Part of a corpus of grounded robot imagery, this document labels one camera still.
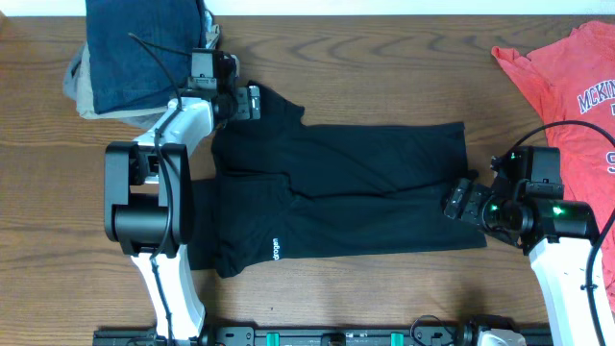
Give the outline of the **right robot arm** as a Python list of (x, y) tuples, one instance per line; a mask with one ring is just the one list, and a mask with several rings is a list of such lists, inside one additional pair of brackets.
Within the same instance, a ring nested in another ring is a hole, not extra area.
[(521, 180), (511, 188), (459, 180), (444, 214), (529, 258), (556, 345), (611, 345), (614, 320), (602, 279), (600, 232), (583, 202), (559, 184)]

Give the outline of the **black polo shirt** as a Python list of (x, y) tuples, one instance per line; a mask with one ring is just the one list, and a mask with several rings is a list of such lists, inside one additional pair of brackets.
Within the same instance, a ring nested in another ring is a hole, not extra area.
[(259, 119), (216, 132), (215, 175), (194, 185), (192, 269), (485, 245), (443, 212), (469, 174), (462, 123), (307, 126), (304, 112), (264, 88)]

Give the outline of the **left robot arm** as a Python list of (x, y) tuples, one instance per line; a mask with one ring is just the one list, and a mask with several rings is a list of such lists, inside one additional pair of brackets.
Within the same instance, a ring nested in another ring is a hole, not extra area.
[(189, 158), (217, 126), (259, 117), (257, 86), (241, 87), (229, 95), (198, 90), (171, 99), (166, 112), (141, 136), (108, 145), (105, 232), (139, 270), (156, 313), (156, 326), (146, 335), (99, 335), (96, 343), (205, 344), (207, 312), (187, 258), (194, 221)]

